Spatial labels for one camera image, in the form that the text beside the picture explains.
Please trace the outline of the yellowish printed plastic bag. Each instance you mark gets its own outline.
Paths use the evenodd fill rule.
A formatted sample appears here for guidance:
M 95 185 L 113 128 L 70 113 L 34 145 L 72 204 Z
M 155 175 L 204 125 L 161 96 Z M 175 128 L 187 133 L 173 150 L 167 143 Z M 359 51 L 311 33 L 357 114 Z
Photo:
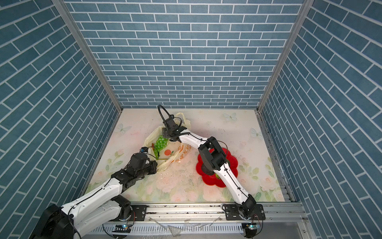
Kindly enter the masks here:
M 158 163 L 157 171 L 164 171 L 171 163 L 180 162 L 191 149 L 191 147 L 185 143 L 169 141 L 166 148 L 158 151 L 154 147 L 154 144 L 158 137 L 162 135 L 162 128 L 164 128 L 164 126 L 159 126 L 153 130 L 153 132 L 146 137 L 143 144 L 143 146 L 149 148 L 149 155 L 153 155 L 156 159 Z

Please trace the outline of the red flower shaped plate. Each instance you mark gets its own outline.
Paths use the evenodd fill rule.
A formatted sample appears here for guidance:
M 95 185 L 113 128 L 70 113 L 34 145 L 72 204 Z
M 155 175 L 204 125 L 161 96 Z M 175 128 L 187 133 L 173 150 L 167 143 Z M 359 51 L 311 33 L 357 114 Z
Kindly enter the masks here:
M 228 160 L 232 173 L 237 178 L 238 177 L 238 170 L 237 170 L 238 160 L 226 148 L 223 148 L 222 150 L 226 154 L 226 159 Z M 198 155 L 198 163 L 196 165 L 196 172 L 198 175 L 202 177 L 202 181 L 204 182 L 204 184 L 208 186 L 217 186 L 219 188 L 226 187 L 225 183 L 216 173 L 214 173 L 213 171 L 211 172 L 208 171 L 208 169 L 203 164 L 200 154 Z

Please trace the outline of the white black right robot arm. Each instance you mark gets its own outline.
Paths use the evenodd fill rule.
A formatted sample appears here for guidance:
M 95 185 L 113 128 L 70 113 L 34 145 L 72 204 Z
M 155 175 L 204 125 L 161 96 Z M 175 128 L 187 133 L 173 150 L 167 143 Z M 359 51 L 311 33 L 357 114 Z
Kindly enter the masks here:
M 240 184 L 230 168 L 227 156 L 215 137 L 201 137 L 181 126 L 179 129 L 162 129 L 163 137 L 179 141 L 199 151 L 204 166 L 223 181 L 237 204 L 239 215 L 247 220 L 254 216 L 257 202 Z

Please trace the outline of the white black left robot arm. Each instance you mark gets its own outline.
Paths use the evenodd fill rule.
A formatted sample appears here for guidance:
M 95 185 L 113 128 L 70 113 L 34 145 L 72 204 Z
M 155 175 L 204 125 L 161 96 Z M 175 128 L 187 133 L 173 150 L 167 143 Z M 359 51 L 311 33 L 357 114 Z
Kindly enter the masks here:
M 116 218 L 129 217 L 130 202 L 122 193 L 136 181 L 156 174 L 157 162 L 131 160 L 101 186 L 62 206 L 47 207 L 31 239 L 80 239 L 96 227 Z

